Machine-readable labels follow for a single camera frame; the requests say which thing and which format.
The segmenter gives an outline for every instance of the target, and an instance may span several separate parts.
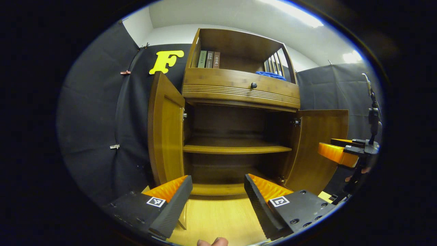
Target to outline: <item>human hand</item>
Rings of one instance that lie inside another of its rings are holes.
[[[370,171],[370,167],[366,167],[366,168],[363,168],[363,169],[361,170],[361,173],[367,173],[367,172],[369,172],[369,171]],[[352,175],[349,176],[349,177],[347,177],[344,181],[349,182],[351,178],[352,178]]]
[[[211,245],[208,242],[199,239],[199,241],[197,241],[197,246],[228,246],[228,240],[224,237],[218,237]]]

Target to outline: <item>drawer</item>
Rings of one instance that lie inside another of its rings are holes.
[[[299,86],[263,75],[214,68],[187,68],[182,96],[300,109]]]

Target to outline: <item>ceiling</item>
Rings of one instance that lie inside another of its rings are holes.
[[[259,0],[162,0],[150,6],[154,28],[212,24],[240,28],[283,42],[319,66],[344,63],[355,48],[324,23],[313,28]]]

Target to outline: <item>wooden floor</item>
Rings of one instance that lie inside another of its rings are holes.
[[[331,195],[319,197],[331,203]],[[238,196],[195,196],[186,203],[187,230],[179,225],[167,241],[195,246],[199,239],[212,243],[224,237],[229,246],[246,246],[266,240],[255,211],[246,194]]]

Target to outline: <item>wooden door panel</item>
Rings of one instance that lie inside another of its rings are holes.
[[[347,139],[348,110],[298,111],[301,126],[293,131],[293,145],[285,186],[318,195],[334,175],[337,164],[317,153],[319,142]]]
[[[182,161],[185,99],[162,72],[156,72],[150,92],[148,144],[156,185],[184,175]]]

